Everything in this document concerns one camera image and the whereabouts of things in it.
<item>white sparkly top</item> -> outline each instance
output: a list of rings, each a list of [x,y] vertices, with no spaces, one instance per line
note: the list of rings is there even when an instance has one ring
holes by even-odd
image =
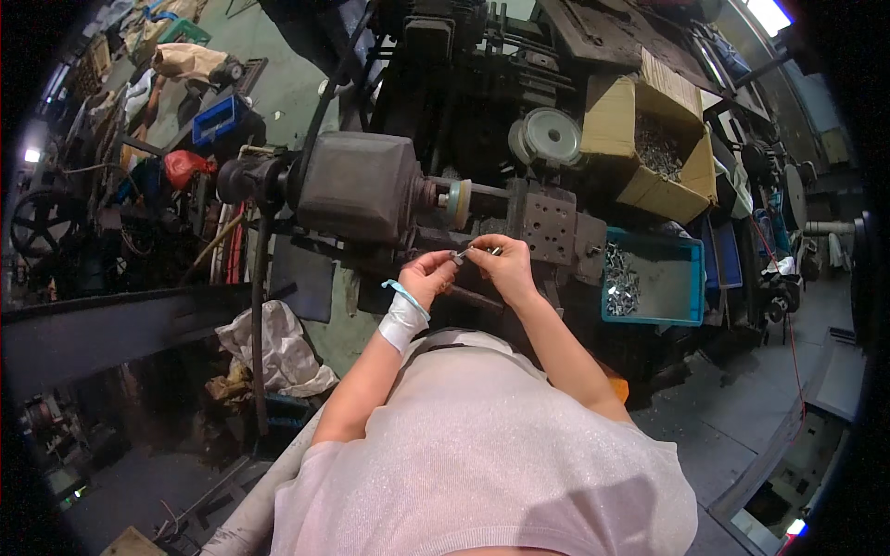
[[[365,439],[306,452],[276,493],[272,554],[679,555],[695,504],[676,444],[589,411],[501,353],[448,348],[414,360]]]

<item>red plastic bag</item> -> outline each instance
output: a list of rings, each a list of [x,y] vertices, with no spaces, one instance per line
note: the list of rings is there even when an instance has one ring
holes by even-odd
[[[175,150],[164,157],[167,179],[174,189],[182,191],[189,185],[195,172],[214,173],[216,164],[188,150]]]

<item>person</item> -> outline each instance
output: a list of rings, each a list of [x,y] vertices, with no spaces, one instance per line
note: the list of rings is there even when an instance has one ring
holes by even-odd
[[[481,236],[466,258],[515,311],[546,375],[488,334],[410,341],[454,280],[451,257],[425,254],[392,284],[404,294],[276,492],[272,554],[685,553],[698,518],[676,444],[634,426],[538,293],[524,242]]]

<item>woman's right hand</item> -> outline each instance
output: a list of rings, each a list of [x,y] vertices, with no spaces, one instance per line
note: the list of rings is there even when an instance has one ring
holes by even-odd
[[[490,278],[500,294],[514,310],[540,297],[531,277],[529,245],[519,239],[499,234],[479,236],[470,242],[466,258],[476,263],[484,278]],[[500,247],[503,252],[495,256],[486,249]]]

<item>white bandage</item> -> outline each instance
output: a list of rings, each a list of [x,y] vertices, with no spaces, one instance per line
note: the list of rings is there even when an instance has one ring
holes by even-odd
[[[377,330],[386,341],[404,353],[411,343],[411,339],[430,326],[426,323],[425,315],[414,306],[405,296],[396,293],[392,298],[389,312],[380,322]]]

